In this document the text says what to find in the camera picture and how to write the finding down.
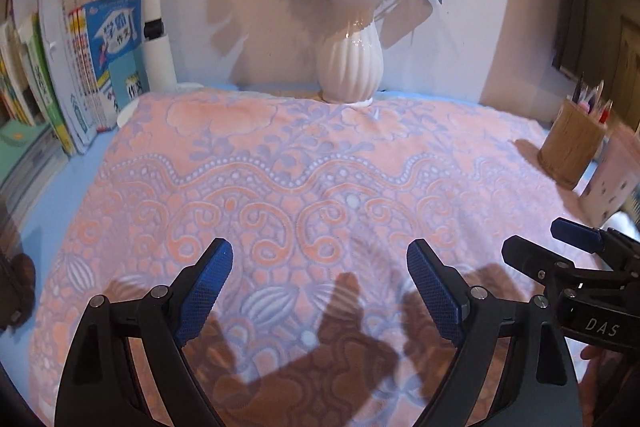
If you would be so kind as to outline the person right hand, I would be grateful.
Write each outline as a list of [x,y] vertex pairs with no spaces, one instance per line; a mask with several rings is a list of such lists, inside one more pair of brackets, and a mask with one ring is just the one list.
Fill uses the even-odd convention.
[[622,359],[622,355],[603,348],[586,346],[580,352],[580,358],[582,361],[588,362],[584,377],[579,383],[582,425],[591,426],[600,388],[610,377],[612,370],[616,369]]

